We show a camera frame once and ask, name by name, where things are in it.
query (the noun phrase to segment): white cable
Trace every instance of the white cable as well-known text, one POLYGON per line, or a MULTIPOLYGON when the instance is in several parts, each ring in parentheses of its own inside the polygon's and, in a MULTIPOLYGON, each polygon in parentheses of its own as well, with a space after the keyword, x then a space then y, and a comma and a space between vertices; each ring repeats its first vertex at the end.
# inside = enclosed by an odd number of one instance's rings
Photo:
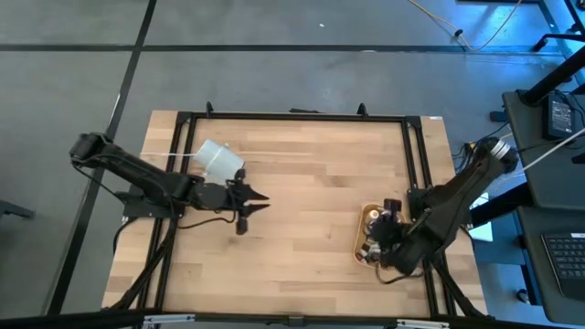
MULTIPOLYGON (((427 9, 425 9, 425 7, 423 7, 422 5, 419 5, 418 3, 416 3, 414 0, 409 0, 411 4, 415 5, 416 7, 418 7, 418 9, 422 10, 425 14, 427 14, 430 18, 432 19, 436 19, 436 20, 440 20, 443 23, 447 24, 448 26, 452 27, 455 32, 459 31, 460 28, 456 27, 455 24, 449 22, 448 20, 436 16, 433 13, 431 13, 430 11, 428 11, 427 9)), ((485 46, 489 45, 490 42, 492 42, 492 40, 494 40, 495 36, 498 35, 498 33, 500 33, 500 31, 502 30, 502 28, 504 28, 505 24, 508 22, 508 20, 510 20, 510 18, 512 18, 512 15, 514 14, 514 12, 518 9, 518 7, 520 7, 520 5, 522 4, 522 0, 518 0, 518 2, 516 3, 516 5, 514 6, 514 9, 512 9, 512 11, 510 12, 510 15, 508 15, 508 17, 505 19, 504 23, 502 23, 502 25, 495 31, 495 33, 492 35, 492 37, 490 37, 483 46, 479 47, 479 48, 473 48, 469 42, 467 42, 467 39, 465 39, 465 37, 463 36, 463 33, 461 33, 458 37, 461 37, 461 40, 463 40, 463 43, 465 44, 466 47, 468 47, 471 51, 480 51, 483 48, 485 48, 485 46)))
POLYGON ((195 154, 159 154, 153 152, 142 152, 140 155, 160 155, 160 156, 193 156, 195 154))
POLYGON ((579 130, 578 132, 572 134, 569 138, 567 138, 566 140, 564 140, 563 142, 559 143, 557 146, 551 148, 550 150, 548 150, 547 152, 545 152, 544 154, 540 155, 538 157, 538 159, 536 159, 535 161, 531 162, 530 164, 527 164, 524 168, 522 168, 522 170, 520 170, 519 172, 517 172, 514 175, 510 175, 504 179, 502 179, 501 181, 499 181, 496 185, 491 186, 491 188, 496 188, 498 186, 500 186, 501 184, 503 184, 504 182, 519 177, 522 175, 522 173, 524 173, 526 170, 528 170, 528 168, 532 167, 533 165, 536 165, 537 163, 539 163, 540 161, 542 161, 542 159, 546 158, 547 156, 549 156, 551 153, 557 151, 559 148, 563 147, 565 144, 567 144, 568 142, 574 140, 575 138, 579 137, 579 135, 581 135, 582 133, 585 132, 585 128, 579 130))
POLYGON ((504 138, 510 137, 510 136, 512 136, 512 135, 514 135, 514 133, 507 133, 507 134, 505 134, 504 136, 500 136, 499 138, 500 138, 500 139, 504 139, 504 138))

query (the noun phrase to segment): white cup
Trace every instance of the white cup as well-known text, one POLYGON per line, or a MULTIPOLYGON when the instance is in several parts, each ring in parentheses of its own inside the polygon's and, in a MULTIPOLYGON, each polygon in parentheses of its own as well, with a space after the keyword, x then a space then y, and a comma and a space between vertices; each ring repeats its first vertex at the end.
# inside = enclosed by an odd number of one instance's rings
POLYGON ((212 140, 205 140, 193 158, 205 166, 205 175, 213 183, 225 184, 234 179, 234 175, 244 166, 244 160, 229 150, 227 145, 218 145, 212 140))

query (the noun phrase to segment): black cable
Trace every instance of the black cable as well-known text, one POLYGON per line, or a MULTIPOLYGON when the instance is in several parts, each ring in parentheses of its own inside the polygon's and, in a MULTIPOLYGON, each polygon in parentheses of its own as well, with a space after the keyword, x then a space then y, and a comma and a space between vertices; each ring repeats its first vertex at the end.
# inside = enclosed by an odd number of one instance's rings
POLYGON ((570 92, 569 95, 573 98, 573 100, 575 100, 575 103, 577 104, 577 106, 579 106, 579 108, 585 112, 585 109, 583 109, 583 107, 581 106, 581 103, 579 102, 579 100, 577 99, 577 96, 575 96, 574 93, 570 92))
POLYGON ((119 197, 118 195, 116 195, 112 190, 110 190, 110 188, 106 187, 104 184, 102 184, 101 182, 98 182, 95 178, 91 177, 88 174, 85 174, 81 169, 79 169, 75 164, 73 164, 73 169, 77 170, 79 173, 81 173, 82 175, 88 177, 93 183, 96 183, 97 185, 99 185, 101 188, 103 188, 104 190, 108 191, 108 193, 110 193, 111 195, 113 195, 113 197, 117 198, 118 200, 120 200, 120 202, 122 202, 123 204, 126 204, 126 202, 119 197))
POLYGON ((235 215, 234 215, 234 218, 233 218, 232 220, 227 220, 227 219, 225 219, 225 218, 211 218, 211 219, 206 219, 206 220, 204 220, 204 221, 200 221, 200 222, 198 222, 198 223, 196 223, 196 224, 191 224, 191 225, 187 225, 187 226, 183 226, 183 227, 182 227, 182 226, 178 226, 177 228, 179 228, 179 229, 190 229, 190 228, 196 228, 196 227, 198 227, 198 226, 201 226, 201 225, 203 225, 203 224, 211 223, 211 222, 214 222, 214 221, 224 221, 224 222, 226 222, 226 223, 229 223, 229 224, 231 224, 231 223, 233 223, 235 220, 236 220, 236 219, 235 219, 235 215))
POLYGON ((128 218, 125 223, 123 223, 117 230, 116 234, 113 236, 113 253, 116 254, 116 248, 118 247, 118 238, 120 237, 120 233, 130 224, 132 224, 138 218, 128 218))
POLYGON ((425 272, 426 272, 426 271, 423 271, 423 272, 421 272, 421 273, 419 273, 419 274, 414 274, 414 275, 412 275, 412 274, 410 274, 410 275, 399 275, 398 277, 396 277, 396 278, 394 278, 394 279, 391 279, 391 280, 385 281, 385 280, 384 280, 384 279, 382 279, 382 277, 380 276, 380 263, 379 263, 379 262, 377 262, 377 263, 376 263, 376 268, 375 268, 375 271, 376 271, 376 278, 377 278, 377 279, 378 279, 378 281, 379 281, 380 283, 382 283, 382 284, 392 284, 392 283, 395 283, 395 282, 398 282, 398 281, 401 281, 401 280, 404 280, 404 279, 416 279, 416 278, 421 278, 421 277, 422 277, 422 276, 425 274, 425 272))
MULTIPOLYGON (((142 167, 140 167, 137 164, 133 164, 132 162, 124 159, 123 157, 116 155, 116 154, 96 154, 86 160, 83 161, 77 161, 77 163, 87 163, 91 160, 96 160, 99 158, 114 158, 114 159, 118 159, 122 162, 125 162, 126 164, 133 166, 134 168, 137 168, 138 170, 145 172, 147 174, 150 175, 150 173, 147 170, 144 170, 142 167)), ((178 218, 175 215, 175 206, 173 204, 173 198, 171 197, 171 195, 167 192, 166 187, 164 185, 163 182, 159 182, 158 181, 158 177, 154 177, 156 179, 149 179, 151 182, 153 182, 155 185, 159 186, 161 188, 161 190, 163 191, 163 194, 168 198, 169 201, 169 207, 171 210, 171 218, 170 218, 170 224, 169 224, 169 228, 166 231, 165 234, 165 238, 163 239, 163 241, 161 242, 161 244, 159 245, 158 249, 156 250, 156 252, 154 253, 154 256, 150 259, 150 261, 144 266, 143 271, 138 275, 138 278, 136 279, 136 281, 134 281, 133 285, 130 287, 130 289, 128 289, 124 295, 122 296, 122 298, 115 303, 112 308, 113 309, 128 309, 132 303, 133 300, 136 298, 136 296, 138 295, 138 292, 144 287, 144 285, 148 282, 148 279, 151 277, 151 275, 153 274, 154 270, 156 269, 156 266, 158 265, 158 263, 160 262, 160 260, 166 255, 166 253, 168 253, 169 246, 171 246, 171 240, 174 238, 173 236, 173 232, 176 229, 177 226, 177 220, 178 218)))
POLYGON ((466 236, 469 237, 469 239, 471 239, 473 241, 472 234, 469 233, 469 229, 467 229, 467 227, 465 226, 465 224, 461 224, 461 230, 463 231, 463 233, 465 233, 466 236))
MULTIPOLYGON (((502 124, 502 125, 501 125, 501 126, 498 128, 498 129, 496 129, 494 132, 492 132, 492 133, 488 133, 486 136, 484 136, 484 137, 482 137, 482 138, 478 139, 477 141, 475 141, 475 142, 473 142, 473 143, 474 143, 474 144, 477 144, 477 143, 479 143, 480 141, 482 141, 483 139, 485 139, 485 138, 487 138, 487 137, 490 137, 490 136, 493 136, 494 134, 496 134, 496 133, 498 133, 499 131, 501 131, 502 129, 504 129, 504 127, 506 127, 507 125, 508 125, 508 121, 504 122, 504 124, 502 124)), ((458 157, 458 156, 459 156, 459 155, 460 155, 460 154, 463 152, 463 150, 464 150, 464 149, 465 149, 465 144, 463 144, 463 146, 462 146, 462 147, 459 149, 459 152, 458 152, 457 154, 451 154, 451 157, 452 157, 452 158, 456 158, 456 157, 458 157)))
POLYGON ((236 210, 235 210, 236 209, 236 200, 234 198, 232 191, 229 188, 228 188, 228 193, 229 193, 229 197, 231 198, 231 207, 234 208, 233 216, 232 216, 231 220, 227 220, 225 218, 211 218, 211 219, 206 219, 204 221, 198 222, 196 224, 191 224, 191 225, 187 225, 187 226, 183 226, 183 227, 177 225, 177 228, 180 228, 180 229, 196 228, 196 227, 201 226, 203 224, 207 224, 207 223, 211 223, 211 222, 219 221, 219 220, 224 221, 228 224, 235 222, 236 221, 236 210))

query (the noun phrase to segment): yellow cable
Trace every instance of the yellow cable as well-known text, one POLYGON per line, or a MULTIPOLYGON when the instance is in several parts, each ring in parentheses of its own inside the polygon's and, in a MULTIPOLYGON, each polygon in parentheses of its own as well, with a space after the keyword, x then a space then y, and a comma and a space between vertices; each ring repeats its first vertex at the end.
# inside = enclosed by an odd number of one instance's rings
MULTIPOLYGON (((427 9, 425 9, 422 5, 419 5, 418 3, 416 3, 414 0, 409 0, 411 4, 415 5, 416 7, 418 7, 418 9, 422 10, 425 14, 427 14, 430 18, 432 19, 436 19, 439 21, 442 21, 443 23, 447 24, 448 26, 452 27, 455 31, 460 30, 459 27, 456 27, 453 23, 449 22, 448 20, 441 18, 439 16, 434 15, 433 13, 431 13, 430 11, 428 11, 427 9)), ((469 45, 469 42, 467 42, 467 39, 465 39, 465 37, 463 36, 463 33, 461 33, 459 35, 459 37, 461 38, 461 40, 463 40, 463 43, 465 44, 466 47, 468 47, 471 51, 479 51, 482 50, 483 48, 485 48, 485 46, 489 45, 490 42, 492 42, 492 40, 494 40, 495 36, 497 36, 498 33, 500 33, 500 31, 502 30, 502 28, 504 28, 505 24, 508 22, 508 20, 510 20, 510 18, 512 18, 512 15, 514 14, 514 12, 518 9, 518 7, 520 7, 520 5, 522 4, 522 0, 518 0, 518 2, 516 3, 516 5, 514 6, 514 9, 512 9, 512 11, 510 12, 510 15, 508 15, 508 17, 505 19, 504 23, 502 23, 502 25, 497 29, 497 31, 495 31, 494 35, 492 37, 490 37, 487 42, 484 43, 483 46, 479 47, 479 48, 473 48, 472 46, 469 45)))

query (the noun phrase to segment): gray floor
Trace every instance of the gray floor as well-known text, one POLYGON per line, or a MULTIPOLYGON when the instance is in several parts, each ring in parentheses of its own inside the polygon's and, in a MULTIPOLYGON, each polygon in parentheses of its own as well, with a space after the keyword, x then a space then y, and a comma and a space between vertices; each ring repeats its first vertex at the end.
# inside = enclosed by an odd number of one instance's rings
MULTIPOLYGON (((487 39, 510 10, 508 5, 420 1, 457 22, 475 44, 487 39)), ((562 4, 548 2, 559 25, 569 26, 562 4)), ((3 1, 0 43, 133 44, 146 6, 145 0, 3 1)), ((546 32, 538 8, 522 5, 494 45, 531 45, 546 32)), ((161 0, 146 43, 453 41, 406 0, 161 0)), ((31 221, 0 221, 2 318, 42 312, 86 185, 70 168, 68 150, 78 133, 105 129, 129 57, 126 52, 0 52, 0 198, 37 211, 31 221)), ((336 113, 354 112, 364 102, 371 113, 443 116, 456 150, 498 127, 487 113, 501 107, 503 91, 529 88, 562 60, 438 53, 143 53, 116 143, 138 152, 150 111, 202 110, 206 101, 217 111, 284 112, 295 107, 336 113)), ((563 86, 574 87, 574 82, 563 86)), ((104 183, 127 187, 111 175, 104 183)), ((65 312, 99 309, 121 211, 113 197, 99 194, 65 312)), ((521 304, 510 293, 523 287, 519 269, 506 277, 500 265, 481 265, 480 270, 491 314, 547 323, 541 308, 521 304)))

